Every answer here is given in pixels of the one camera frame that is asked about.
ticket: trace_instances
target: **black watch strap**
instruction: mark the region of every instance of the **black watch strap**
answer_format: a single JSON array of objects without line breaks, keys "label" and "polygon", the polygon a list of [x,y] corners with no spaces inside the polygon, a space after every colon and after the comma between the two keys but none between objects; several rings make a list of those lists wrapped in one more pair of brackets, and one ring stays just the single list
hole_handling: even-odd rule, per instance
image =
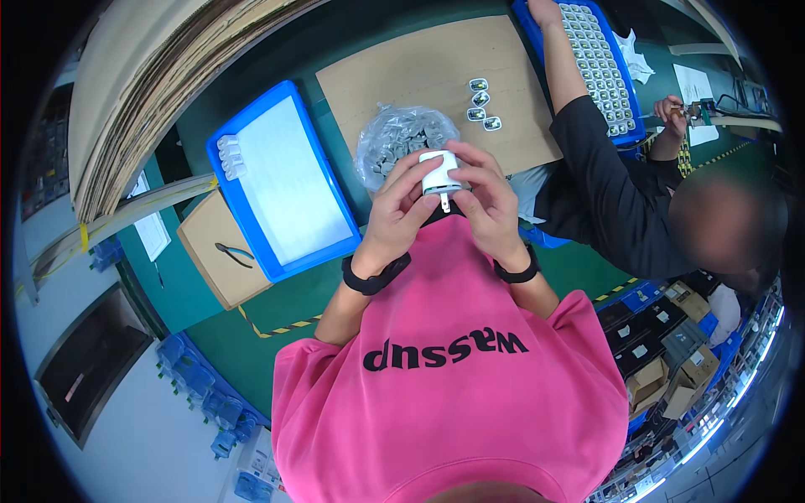
[{"label": "black watch strap", "polygon": [[537,275],[542,268],[539,266],[539,261],[537,260],[537,253],[534,251],[533,246],[526,245],[526,249],[528,250],[528,256],[531,257],[531,264],[528,265],[528,268],[524,270],[522,273],[510,273],[509,271],[503,269],[500,264],[497,263],[497,260],[494,261],[495,263],[495,274],[502,279],[503,281],[511,284],[511,283],[525,283],[526,281],[530,281],[534,276]]},{"label": "black watch strap", "polygon": [[402,257],[393,260],[379,275],[369,276],[367,279],[360,279],[352,272],[352,257],[353,256],[350,255],[341,261],[341,270],[344,272],[344,283],[347,287],[359,291],[363,295],[374,295],[383,288],[386,288],[388,284],[394,281],[394,278],[399,276],[399,274],[408,267],[408,264],[411,263],[411,256],[406,252]]}]

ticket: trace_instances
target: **pink t-shirt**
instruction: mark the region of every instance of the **pink t-shirt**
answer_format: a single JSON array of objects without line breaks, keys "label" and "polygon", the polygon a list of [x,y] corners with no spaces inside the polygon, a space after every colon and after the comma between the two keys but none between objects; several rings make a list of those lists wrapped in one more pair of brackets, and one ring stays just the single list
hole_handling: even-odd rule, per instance
[{"label": "pink t-shirt", "polygon": [[411,264],[343,348],[277,355],[272,443],[296,503],[423,501],[497,480],[577,503],[623,449],[623,379],[592,304],[517,307],[462,216],[419,231]]}]

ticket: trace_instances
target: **pliers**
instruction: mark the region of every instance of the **pliers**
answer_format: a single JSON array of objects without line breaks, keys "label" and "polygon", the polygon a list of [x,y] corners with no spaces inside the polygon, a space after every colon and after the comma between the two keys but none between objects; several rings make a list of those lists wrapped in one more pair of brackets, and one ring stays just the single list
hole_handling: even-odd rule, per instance
[{"label": "pliers", "polygon": [[245,251],[244,249],[233,248],[231,246],[222,245],[221,243],[216,243],[215,247],[218,248],[220,251],[224,252],[225,254],[229,255],[229,257],[232,258],[232,260],[234,260],[235,262],[237,262],[241,266],[244,266],[247,269],[253,269],[252,266],[250,266],[248,264],[244,264],[243,262],[239,261],[234,255],[232,255],[232,254],[240,254],[240,255],[243,255],[244,257],[247,257],[247,258],[250,258],[250,259],[254,260],[254,255],[250,254],[249,252]]}]

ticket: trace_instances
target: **plastic bag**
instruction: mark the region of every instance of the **plastic bag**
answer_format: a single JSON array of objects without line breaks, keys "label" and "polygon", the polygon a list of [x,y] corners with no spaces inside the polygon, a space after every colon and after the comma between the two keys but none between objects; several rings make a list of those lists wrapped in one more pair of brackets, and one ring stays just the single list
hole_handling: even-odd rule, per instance
[{"label": "plastic bag", "polygon": [[440,149],[459,139],[458,129],[439,110],[424,106],[398,108],[378,103],[380,112],[357,140],[355,172],[364,187],[377,192],[394,164],[422,148]]}]

